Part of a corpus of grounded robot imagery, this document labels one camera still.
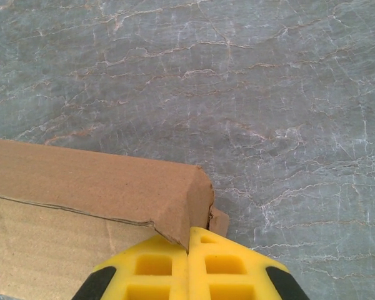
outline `torn cardboard edge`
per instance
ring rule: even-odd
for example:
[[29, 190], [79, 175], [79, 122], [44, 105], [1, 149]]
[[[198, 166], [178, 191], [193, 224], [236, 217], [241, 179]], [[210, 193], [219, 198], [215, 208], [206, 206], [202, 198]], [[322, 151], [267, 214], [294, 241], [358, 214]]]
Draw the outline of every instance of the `torn cardboard edge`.
[[201, 167], [0, 139], [0, 198], [153, 227], [189, 248], [190, 227], [225, 236]]

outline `black rubber edge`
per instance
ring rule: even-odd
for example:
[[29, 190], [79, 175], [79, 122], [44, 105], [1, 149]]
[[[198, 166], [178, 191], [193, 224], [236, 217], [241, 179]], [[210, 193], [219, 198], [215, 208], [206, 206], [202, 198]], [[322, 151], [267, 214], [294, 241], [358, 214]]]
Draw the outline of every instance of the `black rubber edge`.
[[282, 300], [309, 300], [291, 274], [277, 267], [267, 267], [266, 271]]
[[104, 267], [90, 274], [72, 300], [100, 300], [116, 271], [115, 267]]

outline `cardboard box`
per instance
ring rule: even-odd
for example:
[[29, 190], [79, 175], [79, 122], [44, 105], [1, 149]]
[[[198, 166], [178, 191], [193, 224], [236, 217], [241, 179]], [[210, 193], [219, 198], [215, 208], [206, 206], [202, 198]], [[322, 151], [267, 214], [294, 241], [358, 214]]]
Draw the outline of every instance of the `cardboard box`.
[[155, 233], [225, 235], [198, 166], [0, 140], [0, 293], [71, 299], [91, 269]]

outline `gray marble surface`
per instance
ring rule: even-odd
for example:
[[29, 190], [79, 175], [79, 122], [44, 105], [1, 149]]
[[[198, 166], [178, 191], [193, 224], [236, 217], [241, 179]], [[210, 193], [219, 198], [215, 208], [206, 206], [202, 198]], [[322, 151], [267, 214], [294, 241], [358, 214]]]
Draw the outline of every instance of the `gray marble surface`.
[[375, 0], [0, 0], [0, 138], [200, 164], [229, 238], [375, 299]]

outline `yellow tool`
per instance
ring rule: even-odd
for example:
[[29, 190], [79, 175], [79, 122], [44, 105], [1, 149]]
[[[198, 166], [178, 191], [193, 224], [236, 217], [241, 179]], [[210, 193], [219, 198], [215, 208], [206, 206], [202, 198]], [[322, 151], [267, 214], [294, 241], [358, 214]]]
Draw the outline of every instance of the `yellow tool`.
[[72, 300], [309, 300], [277, 261], [192, 227], [189, 254], [157, 235], [94, 268]]

